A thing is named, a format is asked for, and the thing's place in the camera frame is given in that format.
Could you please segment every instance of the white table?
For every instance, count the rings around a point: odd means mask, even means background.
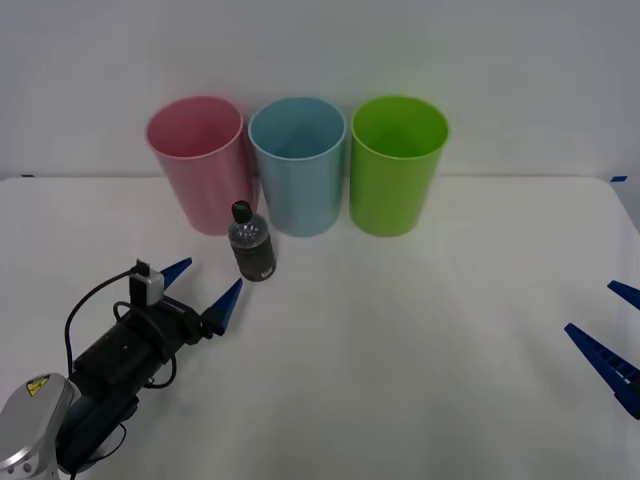
[[[640,312],[606,288],[640,285],[640,236],[607,184],[444,177],[406,236],[361,232],[346,199],[328,233],[273,236],[276,274],[80,478],[637,478],[640,424],[562,330],[640,365]],[[192,256],[168,294],[200,310],[238,277],[164,179],[0,182],[0,247],[2,403],[65,371],[69,311],[136,258]],[[126,298],[121,282],[81,310],[76,353]]]

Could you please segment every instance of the water bottle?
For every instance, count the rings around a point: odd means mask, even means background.
[[[267,222],[244,200],[234,203],[231,212],[234,222],[229,226],[229,242],[240,273],[247,280],[262,282],[276,270]]]

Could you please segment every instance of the yellow warning sticker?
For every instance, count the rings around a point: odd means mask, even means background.
[[[27,383],[27,390],[29,390],[29,395],[35,397],[36,393],[38,393],[40,389],[44,387],[44,384],[48,381],[49,375],[31,380],[29,383]]]

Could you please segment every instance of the cup rim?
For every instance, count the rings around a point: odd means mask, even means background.
[[[375,102],[376,100],[380,100],[383,98],[406,98],[409,100],[417,100],[418,102],[432,108],[433,110],[436,111],[436,113],[438,115],[440,115],[442,117],[442,119],[444,120],[444,124],[447,127],[447,135],[444,137],[444,139],[442,140],[442,143],[440,144],[440,146],[436,149],[431,150],[430,152],[426,152],[422,155],[418,155],[415,157],[395,157],[393,155],[386,155],[384,153],[381,152],[377,152],[375,151],[373,148],[369,147],[366,143],[364,143],[359,137],[358,135],[356,135],[356,131],[355,131],[355,127],[354,127],[354,122],[356,119],[356,116],[358,115],[358,113],[360,112],[360,110],[362,110],[363,107],[369,105],[371,102]],[[374,155],[377,155],[379,157],[383,157],[383,158],[387,158],[387,159],[391,159],[391,160],[420,160],[428,155],[433,154],[434,152],[437,152],[438,150],[442,149],[446,143],[447,140],[449,140],[449,133],[450,133],[450,129],[449,129],[449,121],[447,120],[447,117],[444,116],[444,114],[440,111],[439,108],[437,108],[435,105],[427,102],[426,100],[423,100],[420,97],[414,97],[411,95],[381,95],[379,97],[374,97],[370,100],[367,100],[366,102],[364,102],[362,105],[360,105],[356,111],[353,113],[353,116],[351,117],[351,135],[353,135],[353,138],[358,142],[359,145],[361,145],[363,148],[365,148],[366,150],[368,150],[369,152],[373,153]]]
[[[300,158],[288,158],[288,157],[281,157],[280,155],[274,155],[273,153],[267,152],[265,149],[263,149],[262,147],[260,147],[256,141],[253,139],[253,133],[252,133],[252,125],[254,120],[256,119],[256,117],[262,113],[265,109],[267,109],[268,107],[270,107],[271,105],[274,105],[278,102],[281,102],[283,100],[315,100],[315,101],[319,101],[322,103],[327,104],[328,106],[330,106],[331,108],[333,108],[336,112],[338,112],[338,115],[340,115],[340,118],[342,120],[342,135],[340,135],[340,138],[336,141],[336,143],[334,145],[332,145],[330,148],[327,148],[324,152],[320,152],[316,155],[312,155],[310,157],[300,157]],[[322,157],[324,155],[326,155],[327,153],[330,153],[332,151],[334,151],[337,147],[339,147],[342,142],[344,141],[346,135],[347,135],[347,120],[344,117],[344,114],[342,113],[342,111],[340,111],[340,109],[334,105],[332,102],[330,102],[329,100],[326,100],[322,97],[313,97],[313,96],[300,96],[300,97],[282,97],[279,98],[278,100],[274,100],[272,102],[267,103],[266,105],[263,105],[262,107],[260,107],[260,109],[254,113],[251,116],[251,120],[249,120],[249,127],[247,128],[247,130],[249,131],[249,140],[251,141],[251,145],[253,145],[253,147],[258,150],[261,153],[264,153],[265,155],[268,155],[271,158],[275,158],[277,160],[284,160],[287,162],[304,162],[307,160],[315,160],[316,158]]]
[[[238,131],[231,138],[231,140],[229,140],[227,143],[222,145],[220,148],[217,148],[217,149],[212,150],[212,151],[207,152],[207,153],[203,153],[202,155],[195,155],[195,156],[192,156],[192,157],[176,157],[174,155],[167,155],[166,153],[163,153],[160,150],[158,150],[157,148],[155,148],[151,144],[151,141],[149,140],[149,128],[151,127],[151,124],[153,123],[153,121],[157,117],[159,117],[160,114],[165,112],[168,108],[173,107],[175,104],[186,102],[186,101],[189,101],[189,100],[196,100],[196,99],[199,99],[199,98],[206,98],[206,99],[209,99],[209,100],[213,99],[213,100],[222,101],[223,103],[226,103],[231,108],[233,108],[233,110],[238,114],[238,117],[240,118],[240,126],[238,128]],[[191,97],[179,98],[178,100],[175,100],[175,101],[165,105],[160,110],[158,110],[156,113],[154,113],[151,116],[151,118],[149,119],[149,121],[147,122],[147,128],[145,129],[144,138],[147,141],[147,145],[149,145],[149,148],[151,148],[151,150],[153,150],[154,153],[156,153],[157,155],[160,155],[160,156],[162,156],[164,158],[170,158],[172,160],[199,160],[201,158],[210,157],[211,155],[214,155],[216,153],[222,152],[223,150],[229,148],[229,146],[231,144],[233,144],[237,140],[237,138],[240,136],[240,134],[242,134],[242,130],[243,129],[244,129],[244,117],[242,116],[242,112],[240,111],[240,109],[233,102],[231,102],[230,100],[227,100],[224,97],[219,97],[219,96],[216,96],[216,95],[193,95]]]

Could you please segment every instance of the bottle label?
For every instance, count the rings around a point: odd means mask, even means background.
[[[261,282],[266,280],[276,269],[276,259],[271,247],[271,236],[267,236],[260,245],[253,248],[234,247],[233,253],[236,256],[240,273],[247,280]]]

